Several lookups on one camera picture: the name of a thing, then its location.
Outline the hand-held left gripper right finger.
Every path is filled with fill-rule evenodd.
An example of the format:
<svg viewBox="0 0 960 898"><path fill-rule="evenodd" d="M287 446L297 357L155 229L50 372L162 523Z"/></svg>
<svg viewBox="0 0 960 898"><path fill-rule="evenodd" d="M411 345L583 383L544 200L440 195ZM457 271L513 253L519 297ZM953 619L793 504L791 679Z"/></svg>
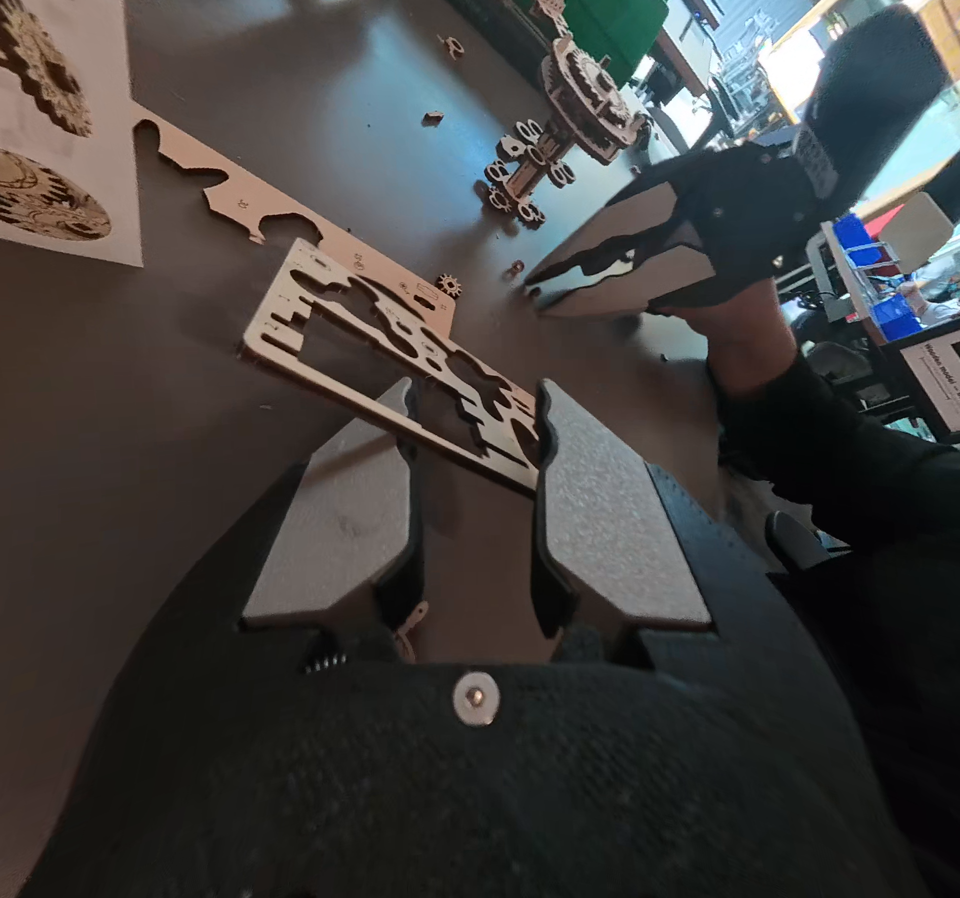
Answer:
<svg viewBox="0 0 960 898"><path fill-rule="evenodd" d="M702 632L712 617L646 460L550 379L536 390L531 599L548 640Z"/></svg>

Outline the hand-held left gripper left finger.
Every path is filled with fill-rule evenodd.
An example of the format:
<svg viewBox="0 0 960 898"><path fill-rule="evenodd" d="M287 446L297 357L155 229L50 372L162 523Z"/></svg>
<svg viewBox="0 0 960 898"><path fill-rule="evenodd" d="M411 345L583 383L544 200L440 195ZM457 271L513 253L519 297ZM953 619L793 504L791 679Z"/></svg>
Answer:
<svg viewBox="0 0 960 898"><path fill-rule="evenodd" d="M416 446L355 419L310 458L242 613L246 628L392 633L426 600Z"/></svg>

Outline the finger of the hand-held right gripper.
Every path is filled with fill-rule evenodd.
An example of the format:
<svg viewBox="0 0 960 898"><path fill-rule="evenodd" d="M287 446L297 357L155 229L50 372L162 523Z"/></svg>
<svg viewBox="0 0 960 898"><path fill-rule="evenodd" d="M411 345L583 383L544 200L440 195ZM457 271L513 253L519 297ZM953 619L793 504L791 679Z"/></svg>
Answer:
<svg viewBox="0 0 960 898"><path fill-rule="evenodd" d="M616 318L645 311L654 301L714 277L709 257L687 245L643 258L633 252L603 257L599 269L582 261L534 285L534 310L552 318Z"/></svg>
<svg viewBox="0 0 960 898"><path fill-rule="evenodd" d="M671 184L661 183L597 211L527 276L529 289L574 289L613 272L631 271L634 240L665 225L677 203Z"/></svg>

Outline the wooden gear model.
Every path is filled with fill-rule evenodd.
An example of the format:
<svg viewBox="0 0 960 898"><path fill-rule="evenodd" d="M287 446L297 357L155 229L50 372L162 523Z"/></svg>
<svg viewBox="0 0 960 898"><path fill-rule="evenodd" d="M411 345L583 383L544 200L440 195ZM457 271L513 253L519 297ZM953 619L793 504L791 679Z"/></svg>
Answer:
<svg viewBox="0 0 960 898"><path fill-rule="evenodd" d="M531 229L546 221L534 199L541 182L557 188L576 182L567 160L573 148L607 166L632 147L647 151L654 135L652 118L632 111L618 89L610 57L596 60L576 44L565 7L566 0L533 0L531 7L556 33L538 69L550 115L543 124L516 122L484 171L486 205Z"/></svg>

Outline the wooden sheet with cutouts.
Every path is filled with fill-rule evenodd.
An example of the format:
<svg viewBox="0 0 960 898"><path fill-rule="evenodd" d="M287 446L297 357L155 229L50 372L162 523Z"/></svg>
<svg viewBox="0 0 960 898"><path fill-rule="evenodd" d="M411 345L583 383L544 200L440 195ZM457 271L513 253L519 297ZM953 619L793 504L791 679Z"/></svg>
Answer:
<svg viewBox="0 0 960 898"><path fill-rule="evenodd" d="M448 394L474 440L470 451L301 359L305 326L318 315L370 349ZM536 402L448 337L442 337L384 285L349 272L298 239L285 256L242 337L252 359L342 405L355 417L420 445L521 494L533 495L538 468L522 448L534 444Z"/></svg>

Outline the assembly booklet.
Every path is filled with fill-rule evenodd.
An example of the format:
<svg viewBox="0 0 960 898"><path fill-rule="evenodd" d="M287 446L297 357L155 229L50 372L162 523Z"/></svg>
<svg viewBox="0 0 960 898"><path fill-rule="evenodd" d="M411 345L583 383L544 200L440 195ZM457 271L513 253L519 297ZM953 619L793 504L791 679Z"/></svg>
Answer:
<svg viewBox="0 0 960 898"><path fill-rule="evenodd" d="M143 266L124 0L1 0L1 238Z"/></svg>

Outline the person's right hand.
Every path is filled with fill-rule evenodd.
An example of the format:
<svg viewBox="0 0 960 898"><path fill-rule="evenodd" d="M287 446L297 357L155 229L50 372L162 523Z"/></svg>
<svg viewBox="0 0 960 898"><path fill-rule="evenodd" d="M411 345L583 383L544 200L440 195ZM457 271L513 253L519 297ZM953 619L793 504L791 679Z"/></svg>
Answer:
<svg viewBox="0 0 960 898"><path fill-rule="evenodd" d="M752 284L723 304L673 308L707 341L711 376L727 397L745 398L786 374L799 351L774 280Z"/></svg>

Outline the framed marker sign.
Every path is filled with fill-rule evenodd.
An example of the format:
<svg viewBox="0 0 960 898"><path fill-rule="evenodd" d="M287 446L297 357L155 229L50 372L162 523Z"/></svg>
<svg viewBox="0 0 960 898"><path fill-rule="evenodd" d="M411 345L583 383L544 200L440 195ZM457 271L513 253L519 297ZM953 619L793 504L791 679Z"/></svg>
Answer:
<svg viewBox="0 0 960 898"><path fill-rule="evenodd" d="M937 440L958 442L959 324L928 328L896 345L910 396Z"/></svg>

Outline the curved wooden frame offcut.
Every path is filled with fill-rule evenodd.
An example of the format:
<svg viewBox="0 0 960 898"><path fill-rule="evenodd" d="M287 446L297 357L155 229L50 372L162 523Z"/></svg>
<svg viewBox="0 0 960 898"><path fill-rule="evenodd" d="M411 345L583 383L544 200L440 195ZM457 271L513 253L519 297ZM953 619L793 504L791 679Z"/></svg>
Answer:
<svg viewBox="0 0 960 898"><path fill-rule="evenodd" d="M133 127L150 124L156 128L158 153L164 160L181 171L222 176L219 184L203 190L209 209L244 229L250 241L259 245L265 243L261 224L268 218L302 218L316 230L319 246L327 255L342 267L386 287L420 315L438 337L450 337L455 303L435 285L136 101L131 101L129 107Z"/></svg>

